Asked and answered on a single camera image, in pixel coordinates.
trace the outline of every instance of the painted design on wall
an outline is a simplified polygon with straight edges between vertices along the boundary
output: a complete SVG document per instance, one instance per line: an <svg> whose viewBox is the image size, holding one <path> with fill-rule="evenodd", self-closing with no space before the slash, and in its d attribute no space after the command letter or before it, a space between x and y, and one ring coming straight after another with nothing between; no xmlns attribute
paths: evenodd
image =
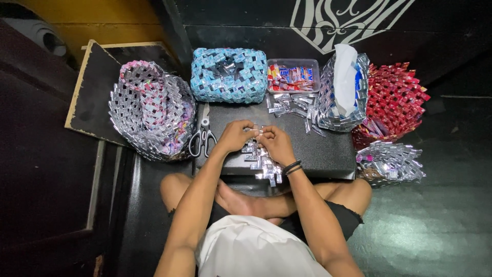
<svg viewBox="0 0 492 277"><path fill-rule="evenodd" d="M297 0L290 27L327 54L335 44L352 44L389 30L414 1Z"/></svg>

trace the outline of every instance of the plastic container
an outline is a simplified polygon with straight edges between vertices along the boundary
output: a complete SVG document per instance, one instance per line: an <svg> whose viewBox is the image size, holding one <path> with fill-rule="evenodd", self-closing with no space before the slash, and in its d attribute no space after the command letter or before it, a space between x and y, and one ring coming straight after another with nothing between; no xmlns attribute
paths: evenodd
<svg viewBox="0 0 492 277"><path fill-rule="evenodd" d="M305 90L296 90L296 91L274 91L268 89L268 91L272 94L279 93L314 93L318 92L321 87L321 82L319 80L319 64L317 60L313 59L269 59L267 60L267 66L271 66L277 64L278 66L286 66L287 68L294 67L305 67L312 69L312 80L313 80L313 90L305 91Z"/></svg>

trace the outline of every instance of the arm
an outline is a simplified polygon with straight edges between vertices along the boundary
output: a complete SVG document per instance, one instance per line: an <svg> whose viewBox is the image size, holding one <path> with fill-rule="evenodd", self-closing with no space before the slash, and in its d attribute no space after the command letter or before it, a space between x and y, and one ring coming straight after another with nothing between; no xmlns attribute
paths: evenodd
<svg viewBox="0 0 492 277"><path fill-rule="evenodd" d="M289 136L275 126L263 128L257 141L282 166L296 161ZM318 194L303 170L289 175L301 225L314 257L334 277L363 277L350 255L337 218Z"/></svg>
<svg viewBox="0 0 492 277"><path fill-rule="evenodd" d="M217 145L181 198L171 223L171 229L159 260L155 277L194 276L194 251L202 238L214 202L222 164L228 153L241 149L258 131L244 132L253 127L249 120L227 124Z"/></svg>

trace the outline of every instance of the black scissor handle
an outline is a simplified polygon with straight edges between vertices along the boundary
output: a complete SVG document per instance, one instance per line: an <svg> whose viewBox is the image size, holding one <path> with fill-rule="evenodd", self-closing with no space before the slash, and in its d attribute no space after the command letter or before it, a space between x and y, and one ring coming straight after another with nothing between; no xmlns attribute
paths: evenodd
<svg viewBox="0 0 492 277"><path fill-rule="evenodd" d="M203 145L203 141L202 141L202 138L201 138L201 134L202 134L202 128L199 128L198 131L196 131L196 133L194 133L191 138L189 139L189 144L188 144L188 150L189 150L189 153L192 157L195 157L195 158L198 158L200 157L200 154L202 152L202 145ZM197 147L197 150L195 153L193 153L193 150L191 150L191 147L193 145L195 145L195 140L198 138L198 147Z"/></svg>
<svg viewBox="0 0 492 277"><path fill-rule="evenodd" d="M205 135L205 157L206 158L209 157L209 139L210 138L212 138L214 140L215 144L217 144L217 138L215 138L215 135L212 133L212 131L208 130L207 134Z"/></svg>

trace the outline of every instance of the foot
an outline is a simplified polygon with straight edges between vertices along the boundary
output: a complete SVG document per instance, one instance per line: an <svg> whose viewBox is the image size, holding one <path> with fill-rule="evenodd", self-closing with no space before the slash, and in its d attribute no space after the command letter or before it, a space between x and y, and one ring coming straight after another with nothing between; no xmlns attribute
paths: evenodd
<svg viewBox="0 0 492 277"><path fill-rule="evenodd" d="M233 190L220 179L215 192L215 201L230 214L262 217L260 197L249 196Z"/></svg>

